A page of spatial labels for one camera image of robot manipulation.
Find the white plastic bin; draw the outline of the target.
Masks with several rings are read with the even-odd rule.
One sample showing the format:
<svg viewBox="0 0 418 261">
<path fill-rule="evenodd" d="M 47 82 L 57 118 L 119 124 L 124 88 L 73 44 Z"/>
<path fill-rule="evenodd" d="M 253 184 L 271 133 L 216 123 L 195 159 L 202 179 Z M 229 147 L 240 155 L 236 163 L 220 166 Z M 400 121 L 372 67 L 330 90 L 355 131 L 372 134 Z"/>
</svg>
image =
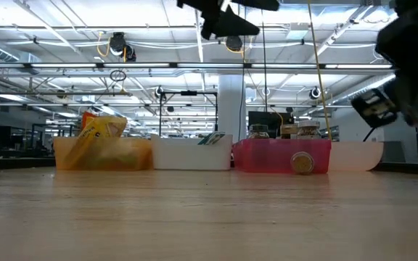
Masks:
<svg viewBox="0 0 418 261">
<path fill-rule="evenodd" d="M 229 170 L 232 135 L 215 143 L 200 144 L 201 138 L 151 136 L 153 166 L 156 170 Z"/>
</svg>

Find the black monitor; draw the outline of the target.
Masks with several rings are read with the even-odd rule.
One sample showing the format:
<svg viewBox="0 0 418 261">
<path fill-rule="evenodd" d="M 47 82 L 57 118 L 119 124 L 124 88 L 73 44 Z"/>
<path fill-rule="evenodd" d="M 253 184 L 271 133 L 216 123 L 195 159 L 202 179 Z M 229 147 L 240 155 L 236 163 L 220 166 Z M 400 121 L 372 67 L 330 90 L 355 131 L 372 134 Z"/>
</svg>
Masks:
<svg viewBox="0 0 418 261">
<path fill-rule="evenodd" d="M 254 112 L 248 113 L 248 130 L 256 128 L 257 125 L 265 125 L 264 130 L 270 138 L 280 136 L 280 128 L 282 125 L 290 125 L 295 122 L 294 116 L 291 113 L 276 113 L 276 112 Z"/>
</svg>

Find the orange ramen noodle packet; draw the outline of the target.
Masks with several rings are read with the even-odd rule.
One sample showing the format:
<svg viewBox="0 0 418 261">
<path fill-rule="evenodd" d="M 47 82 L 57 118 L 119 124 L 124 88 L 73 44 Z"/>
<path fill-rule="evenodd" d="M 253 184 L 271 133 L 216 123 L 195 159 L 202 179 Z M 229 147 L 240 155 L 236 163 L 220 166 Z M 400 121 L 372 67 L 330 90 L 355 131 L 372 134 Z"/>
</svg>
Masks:
<svg viewBox="0 0 418 261">
<path fill-rule="evenodd" d="M 89 122 L 92 121 L 95 117 L 97 117 L 96 114 L 85 111 L 82 114 L 81 130 L 83 130 L 89 124 Z"/>
</svg>

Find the gold lid spice jar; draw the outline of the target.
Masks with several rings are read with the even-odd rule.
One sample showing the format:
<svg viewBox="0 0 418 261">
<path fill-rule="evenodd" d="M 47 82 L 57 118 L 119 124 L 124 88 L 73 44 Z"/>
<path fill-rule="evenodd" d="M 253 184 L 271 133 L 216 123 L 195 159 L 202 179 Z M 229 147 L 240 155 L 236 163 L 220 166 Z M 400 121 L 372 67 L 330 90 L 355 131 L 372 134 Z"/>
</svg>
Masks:
<svg viewBox="0 0 418 261">
<path fill-rule="evenodd" d="M 280 128 L 281 139 L 292 139 L 298 134 L 298 126 L 296 124 L 282 125 Z"/>
</svg>

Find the yellow edged food packet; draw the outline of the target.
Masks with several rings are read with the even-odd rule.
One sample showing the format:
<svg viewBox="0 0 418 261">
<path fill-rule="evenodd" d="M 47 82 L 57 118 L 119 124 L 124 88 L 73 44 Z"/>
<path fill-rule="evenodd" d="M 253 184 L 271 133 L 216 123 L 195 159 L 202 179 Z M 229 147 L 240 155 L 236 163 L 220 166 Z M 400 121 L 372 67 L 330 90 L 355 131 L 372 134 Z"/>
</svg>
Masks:
<svg viewBox="0 0 418 261">
<path fill-rule="evenodd" d="M 124 117 L 90 117 L 63 159 L 65 167 L 73 170 L 87 166 L 90 160 L 99 155 L 99 142 L 106 141 L 108 138 L 120 138 L 127 122 Z"/>
</svg>

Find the orange plastic bin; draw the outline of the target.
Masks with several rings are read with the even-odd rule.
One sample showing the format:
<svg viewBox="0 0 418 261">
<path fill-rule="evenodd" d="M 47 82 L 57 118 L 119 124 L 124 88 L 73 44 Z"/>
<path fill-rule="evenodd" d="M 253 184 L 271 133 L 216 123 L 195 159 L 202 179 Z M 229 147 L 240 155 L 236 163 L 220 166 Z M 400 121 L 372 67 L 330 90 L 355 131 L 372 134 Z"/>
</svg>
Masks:
<svg viewBox="0 0 418 261">
<path fill-rule="evenodd" d="M 75 139 L 76 137 L 56 137 L 54 139 L 54 156 L 56 161 L 56 168 L 58 170 L 68 170 L 65 167 L 63 159 L 72 148 Z M 87 166 L 69 171 L 130 171 L 118 170 L 115 165 L 115 158 L 119 155 L 129 154 L 132 152 L 139 154 L 150 154 L 152 156 L 151 141 L 143 138 L 108 138 L 106 141 L 100 141 L 98 148 L 100 149 L 99 155 L 93 158 L 93 160 L 90 160 Z"/>
</svg>

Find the pink plastic bin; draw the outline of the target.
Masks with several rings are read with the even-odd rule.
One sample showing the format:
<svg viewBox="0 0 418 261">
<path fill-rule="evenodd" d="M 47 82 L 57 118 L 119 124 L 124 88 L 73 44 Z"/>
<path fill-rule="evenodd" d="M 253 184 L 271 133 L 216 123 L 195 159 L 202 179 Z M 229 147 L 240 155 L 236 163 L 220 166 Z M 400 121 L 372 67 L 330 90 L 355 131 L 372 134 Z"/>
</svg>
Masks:
<svg viewBox="0 0 418 261">
<path fill-rule="evenodd" d="M 245 139 L 232 149 L 234 166 L 246 173 L 293 172 L 290 160 L 298 152 L 309 153 L 314 160 L 313 174 L 329 169 L 332 142 L 326 139 Z"/>
</svg>

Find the white label spice jar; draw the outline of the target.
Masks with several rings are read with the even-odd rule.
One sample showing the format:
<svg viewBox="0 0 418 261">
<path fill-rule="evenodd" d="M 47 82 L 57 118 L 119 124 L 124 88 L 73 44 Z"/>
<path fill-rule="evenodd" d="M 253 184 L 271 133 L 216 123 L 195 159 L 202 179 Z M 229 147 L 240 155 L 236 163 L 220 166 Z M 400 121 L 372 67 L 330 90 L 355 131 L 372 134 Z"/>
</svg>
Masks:
<svg viewBox="0 0 418 261">
<path fill-rule="evenodd" d="M 315 120 L 304 120 L 298 123 L 297 138 L 301 139 L 320 139 L 320 122 Z"/>
</svg>

